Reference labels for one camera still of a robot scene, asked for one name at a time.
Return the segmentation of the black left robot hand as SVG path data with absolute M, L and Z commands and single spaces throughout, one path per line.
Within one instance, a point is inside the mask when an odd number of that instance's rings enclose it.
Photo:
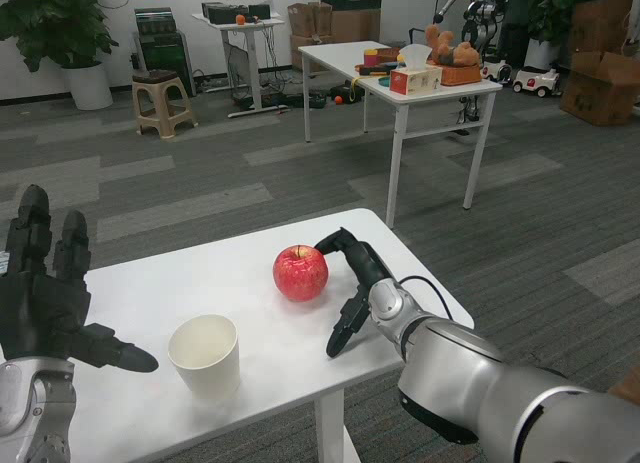
M 46 191 L 30 185 L 10 222 L 1 276 L 1 349 L 6 360 L 70 358 L 101 368 L 109 365 L 151 373 L 156 358 L 115 331 L 88 325 L 91 294 L 85 282 L 91 252 L 84 215 L 70 211 L 60 239 L 52 242 Z

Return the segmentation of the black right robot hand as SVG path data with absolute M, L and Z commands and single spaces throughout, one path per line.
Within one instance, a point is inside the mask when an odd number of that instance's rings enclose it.
M 369 243 L 358 240 L 343 227 L 319 241 L 314 248 L 323 255 L 342 252 L 358 281 L 357 293 L 340 310 L 340 318 L 327 343 L 326 354 L 334 358 L 369 317 L 369 292 L 373 285 L 392 278 L 392 273 Z

